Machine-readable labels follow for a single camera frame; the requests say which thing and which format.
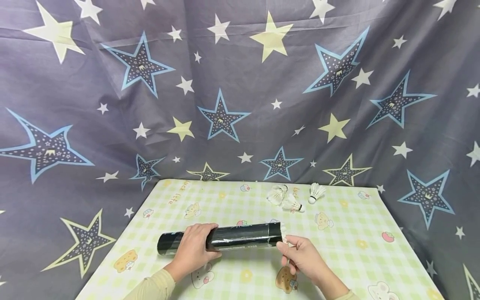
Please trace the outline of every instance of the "sleeve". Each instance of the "sleeve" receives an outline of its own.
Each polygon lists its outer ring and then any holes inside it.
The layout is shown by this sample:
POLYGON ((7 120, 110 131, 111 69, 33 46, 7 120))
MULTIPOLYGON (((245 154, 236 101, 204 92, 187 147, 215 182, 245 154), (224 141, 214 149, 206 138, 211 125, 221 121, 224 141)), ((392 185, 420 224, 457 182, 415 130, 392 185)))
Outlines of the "sleeve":
POLYGON ((144 278, 123 300, 167 300, 174 288, 170 273, 161 269, 144 278))

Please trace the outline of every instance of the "star-patterned backdrop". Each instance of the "star-patterned backdrop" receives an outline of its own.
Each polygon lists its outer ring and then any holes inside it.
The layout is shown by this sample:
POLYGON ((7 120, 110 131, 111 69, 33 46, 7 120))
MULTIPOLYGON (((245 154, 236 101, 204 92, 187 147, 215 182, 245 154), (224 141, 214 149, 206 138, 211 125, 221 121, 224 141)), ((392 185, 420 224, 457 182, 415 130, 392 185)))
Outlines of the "star-patterned backdrop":
POLYGON ((2 8, 0 299, 74 299, 166 178, 376 187, 480 299, 480 0, 2 8))

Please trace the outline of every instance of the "white shuttlecock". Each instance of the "white shuttlecock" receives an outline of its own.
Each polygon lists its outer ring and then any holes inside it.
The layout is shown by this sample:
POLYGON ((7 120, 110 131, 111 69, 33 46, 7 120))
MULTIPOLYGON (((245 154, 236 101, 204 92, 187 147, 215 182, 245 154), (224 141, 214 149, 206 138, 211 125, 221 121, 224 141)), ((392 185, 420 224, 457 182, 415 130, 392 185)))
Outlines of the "white shuttlecock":
POLYGON ((288 194, 282 202, 282 208, 287 210, 294 210, 298 212, 305 212, 305 207, 297 202, 293 194, 288 194))
POLYGON ((274 205, 280 205, 287 191, 288 191, 288 186, 286 186, 285 184, 276 185, 268 192, 267 200, 273 203, 274 205))
POLYGON ((318 198, 320 198, 326 191, 326 188, 323 185, 320 185, 316 182, 310 185, 310 198, 308 198, 308 203, 314 204, 318 198))

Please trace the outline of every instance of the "person's left hand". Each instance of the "person's left hand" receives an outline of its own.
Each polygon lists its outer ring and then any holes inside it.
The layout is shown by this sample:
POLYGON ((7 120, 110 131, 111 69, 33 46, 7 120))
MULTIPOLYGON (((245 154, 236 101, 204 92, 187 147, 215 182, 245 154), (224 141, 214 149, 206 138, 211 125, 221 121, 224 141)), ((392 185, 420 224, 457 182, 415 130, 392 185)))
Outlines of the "person's left hand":
POLYGON ((221 252, 207 252, 205 242, 207 235, 218 224, 195 224, 188 226, 180 241, 175 258, 164 269, 170 273, 175 282, 179 282, 190 274, 207 264, 207 262, 222 256, 221 252))

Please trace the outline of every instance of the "black shuttlecock tube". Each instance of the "black shuttlecock tube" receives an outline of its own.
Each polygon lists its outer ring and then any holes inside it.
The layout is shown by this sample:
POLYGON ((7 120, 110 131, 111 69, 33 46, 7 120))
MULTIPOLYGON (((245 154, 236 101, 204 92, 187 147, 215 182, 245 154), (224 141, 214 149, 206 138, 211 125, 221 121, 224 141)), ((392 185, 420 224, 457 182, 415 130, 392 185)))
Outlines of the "black shuttlecock tube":
MULTIPOLYGON (((156 249, 160 255, 177 253, 183 231, 164 233, 158 239, 156 249)), ((241 248, 265 248, 282 241, 280 223, 265 223, 213 229, 207 236, 207 251, 228 251, 241 248)))

